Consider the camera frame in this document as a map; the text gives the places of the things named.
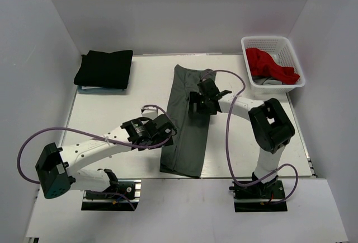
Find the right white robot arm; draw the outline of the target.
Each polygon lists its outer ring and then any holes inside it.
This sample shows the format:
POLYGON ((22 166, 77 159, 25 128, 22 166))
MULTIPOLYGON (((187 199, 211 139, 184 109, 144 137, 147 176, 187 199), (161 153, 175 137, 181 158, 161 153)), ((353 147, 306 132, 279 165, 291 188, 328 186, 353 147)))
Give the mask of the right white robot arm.
POLYGON ((282 153, 295 134, 295 129, 278 99, 266 101, 251 100, 233 95, 232 91, 219 91, 212 79, 201 80, 198 92, 189 95, 189 114, 227 114, 225 129, 225 151, 229 172, 241 188, 253 186, 253 192, 261 198, 273 190, 282 153), (259 146, 257 166, 250 183, 240 183, 234 176, 229 155, 229 128, 231 116, 235 115, 250 122, 255 140, 259 146))

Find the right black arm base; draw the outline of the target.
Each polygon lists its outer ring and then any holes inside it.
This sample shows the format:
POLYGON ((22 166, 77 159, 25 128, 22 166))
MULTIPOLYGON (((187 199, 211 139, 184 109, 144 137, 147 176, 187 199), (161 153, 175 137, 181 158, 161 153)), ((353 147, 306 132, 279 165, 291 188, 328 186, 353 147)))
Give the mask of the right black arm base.
POLYGON ((287 212, 284 186, 281 180, 273 184, 260 184, 241 187, 233 182, 229 187, 233 193, 234 211, 236 213, 287 212))

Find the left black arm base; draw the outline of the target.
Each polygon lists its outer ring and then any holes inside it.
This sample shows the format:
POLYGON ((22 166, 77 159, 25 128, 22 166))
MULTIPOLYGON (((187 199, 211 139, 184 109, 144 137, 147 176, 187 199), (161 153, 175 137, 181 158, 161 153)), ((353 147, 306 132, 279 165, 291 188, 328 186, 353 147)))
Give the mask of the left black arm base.
POLYGON ((142 181, 119 180, 105 191, 85 191, 82 199, 82 211, 133 212, 136 210, 142 181))

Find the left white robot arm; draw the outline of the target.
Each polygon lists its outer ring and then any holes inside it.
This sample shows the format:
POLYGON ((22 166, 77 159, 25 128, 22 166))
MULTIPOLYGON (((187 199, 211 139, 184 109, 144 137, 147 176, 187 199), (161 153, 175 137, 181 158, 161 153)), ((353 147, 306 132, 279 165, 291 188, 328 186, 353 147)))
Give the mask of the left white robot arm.
POLYGON ((84 190, 111 198, 120 187, 116 175, 110 169, 87 170, 86 166, 118 153, 172 145, 176 133, 175 125, 161 114, 155 119, 126 121, 102 136, 74 145, 48 144, 35 165, 44 197, 54 199, 70 190, 84 190))

